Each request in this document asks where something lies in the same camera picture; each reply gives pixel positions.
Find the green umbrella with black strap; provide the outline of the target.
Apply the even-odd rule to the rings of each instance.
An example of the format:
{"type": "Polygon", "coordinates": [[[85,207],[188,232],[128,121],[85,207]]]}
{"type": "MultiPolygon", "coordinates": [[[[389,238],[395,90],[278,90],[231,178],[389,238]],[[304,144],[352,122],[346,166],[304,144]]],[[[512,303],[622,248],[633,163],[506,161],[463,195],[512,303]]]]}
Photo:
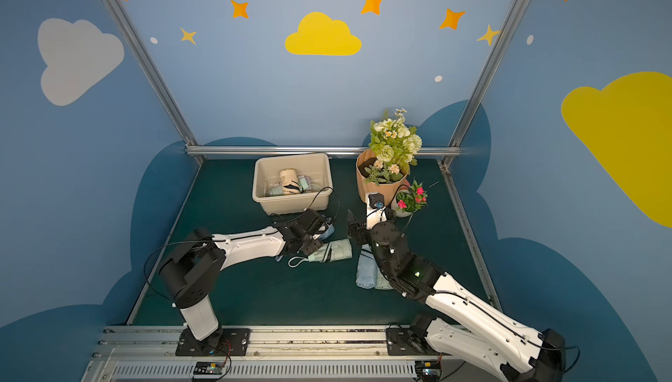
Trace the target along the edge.
{"type": "Polygon", "coordinates": [[[320,247],[316,252],[309,254],[307,257],[293,257],[288,260],[289,268],[297,268],[303,263],[320,263],[325,264],[334,261],[344,261],[345,259],[353,258],[353,249],[348,239],[341,239],[327,242],[320,247]]]}

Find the mint green umbrella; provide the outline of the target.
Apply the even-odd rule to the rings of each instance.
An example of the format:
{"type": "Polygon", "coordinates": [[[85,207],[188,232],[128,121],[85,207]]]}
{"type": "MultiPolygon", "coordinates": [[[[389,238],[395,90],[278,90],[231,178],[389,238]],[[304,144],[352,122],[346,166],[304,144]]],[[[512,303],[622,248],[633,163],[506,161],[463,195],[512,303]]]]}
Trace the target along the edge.
{"type": "MultiPolygon", "coordinates": [[[[312,180],[309,176],[299,175],[299,180],[303,189],[301,194],[311,190],[312,180]]],[[[268,190],[269,196],[285,196],[282,191],[281,183],[274,183],[268,190]]]]}

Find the beige striped umbrella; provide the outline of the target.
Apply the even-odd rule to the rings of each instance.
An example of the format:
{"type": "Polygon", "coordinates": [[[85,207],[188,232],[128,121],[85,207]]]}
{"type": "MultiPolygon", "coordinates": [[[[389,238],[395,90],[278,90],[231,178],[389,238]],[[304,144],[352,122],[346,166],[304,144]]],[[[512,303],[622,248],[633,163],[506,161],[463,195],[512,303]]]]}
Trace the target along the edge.
{"type": "Polygon", "coordinates": [[[286,168],[280,171],[280,183],[285,196],[297,195],[303,192],[299,176],[293,168],[286,168]]]}

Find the light blue umbrella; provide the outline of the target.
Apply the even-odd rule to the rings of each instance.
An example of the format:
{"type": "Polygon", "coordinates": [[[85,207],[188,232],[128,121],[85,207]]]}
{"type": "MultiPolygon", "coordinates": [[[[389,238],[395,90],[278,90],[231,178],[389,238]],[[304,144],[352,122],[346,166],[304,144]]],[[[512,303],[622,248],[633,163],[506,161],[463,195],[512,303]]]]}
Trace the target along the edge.
{"type": "Polygon", "coordinates": [[[333,234],[334,234],[334,226],[332,224],[329,224],[329,226],[327,226],[327,229],[322,234],[320,234],[318,240],[327,240],[333,234]]]}

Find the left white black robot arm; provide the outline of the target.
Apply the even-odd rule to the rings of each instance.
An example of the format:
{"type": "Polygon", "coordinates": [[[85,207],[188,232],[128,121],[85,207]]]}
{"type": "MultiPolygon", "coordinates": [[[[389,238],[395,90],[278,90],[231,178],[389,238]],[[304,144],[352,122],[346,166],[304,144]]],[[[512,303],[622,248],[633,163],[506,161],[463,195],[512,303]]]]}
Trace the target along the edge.
{"type": "Polygon", "coordinates": [[[323,245],[320,237],[330,221],[307,209],[298,217],[257,231],[215,234],[197,229],[162,260],[157,271],[174,307],[185,321],[178,357],[242,356],[247,347],[231,346],[210,301],[221,271],[253,259],[302,252],[312,254],[323,245]]]}

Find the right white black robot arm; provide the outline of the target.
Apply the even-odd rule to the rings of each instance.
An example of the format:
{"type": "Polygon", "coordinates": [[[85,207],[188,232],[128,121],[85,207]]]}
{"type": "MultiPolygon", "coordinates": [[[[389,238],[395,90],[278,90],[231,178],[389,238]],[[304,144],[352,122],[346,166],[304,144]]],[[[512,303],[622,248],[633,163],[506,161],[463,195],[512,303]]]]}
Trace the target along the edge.
{"type": "Polygon", "coordinates": [[[411,252],[386,210],[348,217],[348,238],[368,246],[379,271],[401,296],[439,312],[418,317],[411,332],[439,353],[458,357],[500,381],[560,381],[568,370],[565,339],[539,331],[482,301],[439,266],[411,252]]]}

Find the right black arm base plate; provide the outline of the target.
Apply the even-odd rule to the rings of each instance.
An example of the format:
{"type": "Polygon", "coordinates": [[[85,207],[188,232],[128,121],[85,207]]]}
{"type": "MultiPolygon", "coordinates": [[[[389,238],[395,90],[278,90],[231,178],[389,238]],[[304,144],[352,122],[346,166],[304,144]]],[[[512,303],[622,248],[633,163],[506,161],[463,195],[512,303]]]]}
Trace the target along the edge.
{"type": "Polygon", "coordinates": [[[390,356],[436,356],[453,354],[434,350],[429,342],[429,331],[415,327],[391,326],[385,329],[388,355],[390,356]]]}

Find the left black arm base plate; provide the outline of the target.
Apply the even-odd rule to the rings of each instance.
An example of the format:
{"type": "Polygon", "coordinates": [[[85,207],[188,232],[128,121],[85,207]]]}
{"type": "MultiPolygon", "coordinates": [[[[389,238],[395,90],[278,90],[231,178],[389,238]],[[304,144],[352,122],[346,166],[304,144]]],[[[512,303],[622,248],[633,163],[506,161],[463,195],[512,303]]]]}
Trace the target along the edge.
{"type": "Polygon", "coordinates": [[[220,328],[203,340],[196,339],[190,329],[184,329],[178,339],[177,357],[242,357],[247,353],[251,330],[220,328]]]}

